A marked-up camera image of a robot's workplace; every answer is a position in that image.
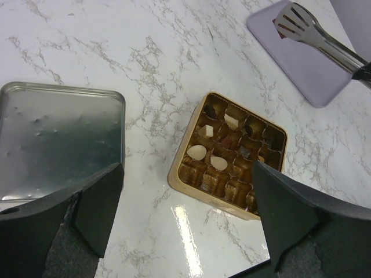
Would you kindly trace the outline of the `white square chocolate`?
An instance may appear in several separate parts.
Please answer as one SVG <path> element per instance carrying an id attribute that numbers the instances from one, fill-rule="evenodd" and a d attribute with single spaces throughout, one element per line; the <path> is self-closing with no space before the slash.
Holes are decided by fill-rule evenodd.
<path id="1" fill-rule="evenodd" d="M 198 130 L 198 134 L 204 139 L 210 139 L 214 136 L 214 128 L 210 125 L 204 125 Z"/>

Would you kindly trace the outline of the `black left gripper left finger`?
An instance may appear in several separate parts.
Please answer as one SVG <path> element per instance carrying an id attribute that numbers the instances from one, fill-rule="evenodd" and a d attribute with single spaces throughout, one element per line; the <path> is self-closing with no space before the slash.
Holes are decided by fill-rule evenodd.
<path id="1" fill-rule="evenodd" d="M 114 163 L 73 186 L 1 211 L 1 277 L 94 277 L 123 188 Z"/>

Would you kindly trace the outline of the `white ridged chocolate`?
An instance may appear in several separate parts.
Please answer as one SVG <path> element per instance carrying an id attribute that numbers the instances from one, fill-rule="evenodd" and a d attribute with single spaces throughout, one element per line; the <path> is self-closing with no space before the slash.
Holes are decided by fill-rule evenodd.
<path id="1" fill-rule="evenodd" d="M 200 161 L 206 156 L 207 150 L 203 145 L 194 145 L 187 151 L 187 155 L 194 160 Z"/>

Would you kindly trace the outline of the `dark square chocolate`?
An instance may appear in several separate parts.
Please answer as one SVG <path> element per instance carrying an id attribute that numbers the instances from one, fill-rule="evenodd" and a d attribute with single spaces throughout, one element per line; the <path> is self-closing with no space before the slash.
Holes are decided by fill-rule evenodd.
<path id="1" fill-rule="evenodd" d="M 273 140 L 272 138 L 265 137 L 264 142 L 268 145 L 268 147 L 270 149 L 275 149 L 276 148 L 275 140 Z"/>

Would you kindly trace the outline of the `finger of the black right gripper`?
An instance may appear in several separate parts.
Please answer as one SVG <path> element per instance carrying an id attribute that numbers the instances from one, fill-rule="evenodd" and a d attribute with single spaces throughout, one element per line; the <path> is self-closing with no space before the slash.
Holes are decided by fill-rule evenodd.
<path id="1" fill-rule="evenodd" d="M 352 80 L 361 82 L 370 89 L 370 62 L 357 61 L 352 63 Z"/>

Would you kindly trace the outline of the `metal tongs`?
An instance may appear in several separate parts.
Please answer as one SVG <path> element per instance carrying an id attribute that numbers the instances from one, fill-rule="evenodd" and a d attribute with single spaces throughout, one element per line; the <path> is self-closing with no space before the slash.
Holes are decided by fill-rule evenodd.
<path id="1" fill-rule="evenodd" d="M 317 18 L 296 2 L 286 4 L 276 19 L 295 32 L 291 37 L 288 37 L 289 39 L 315 48 L 351 75 L 353 62 L 366 61 L 329 35 Z"/>

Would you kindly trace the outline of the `milk brown chocolate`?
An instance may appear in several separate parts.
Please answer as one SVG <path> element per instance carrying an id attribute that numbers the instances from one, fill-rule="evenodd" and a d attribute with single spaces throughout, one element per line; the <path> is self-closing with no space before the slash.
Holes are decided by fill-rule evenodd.
<path id="1" fill-rule="evenodd" d="M 273 24 L 275 26 L 275 29 L 278 32 L 278 35 L 281 39 L 285 39 L 287 37 L 291 37 L 291 35 L 295 34 L 291 29 L 289 29 L 287 26 L 282 25 L 277 21 L 277 19 L 273 19 Z"/>

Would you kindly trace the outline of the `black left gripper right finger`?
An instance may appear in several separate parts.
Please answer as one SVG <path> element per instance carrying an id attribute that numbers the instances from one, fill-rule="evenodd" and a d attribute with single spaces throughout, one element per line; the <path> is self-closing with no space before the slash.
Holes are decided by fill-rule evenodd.
<path id="1" fill-rule="evenodd" d="M 370 209 L 254 162 L 253 186 L 278 277 L 370 277 Z"/>

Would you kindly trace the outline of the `cream oval chocolate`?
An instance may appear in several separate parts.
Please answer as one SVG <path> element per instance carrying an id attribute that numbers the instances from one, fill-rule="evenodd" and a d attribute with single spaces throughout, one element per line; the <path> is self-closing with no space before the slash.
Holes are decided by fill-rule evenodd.
<path id="1" fill-rule="evenodd" d="M 228 167 L 228 162 L 218 156 L 211 156 L 210 157 L 211 165 L 218 171 L 224 171 Z"/>

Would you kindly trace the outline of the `dark chocolate cube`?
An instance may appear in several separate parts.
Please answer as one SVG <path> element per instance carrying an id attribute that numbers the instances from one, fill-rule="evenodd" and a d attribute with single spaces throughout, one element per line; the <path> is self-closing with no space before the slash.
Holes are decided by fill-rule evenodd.
<path id="1" fill-rule="evenodd" d="M 233 143 L 234 143 L 234 138 L 233 138 L 233 136 L 231 136 L 231 135 L 227 135 L 227 136 L 225 136 L 225 137 L 220 141 L 220 144 L 221 144 L 225 149 L 231 148 L 231 146 L 233 145 Z"/>

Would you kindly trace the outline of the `silver tin lid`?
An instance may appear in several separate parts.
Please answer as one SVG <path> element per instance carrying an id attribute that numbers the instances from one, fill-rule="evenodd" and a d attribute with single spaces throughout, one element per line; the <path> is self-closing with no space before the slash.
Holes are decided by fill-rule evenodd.
<path id="1" fill-rule="evenodd" d="M 1 88 L 1 202 L 38 199 L 125 161 L 125 98 L 112 90 Z"/>

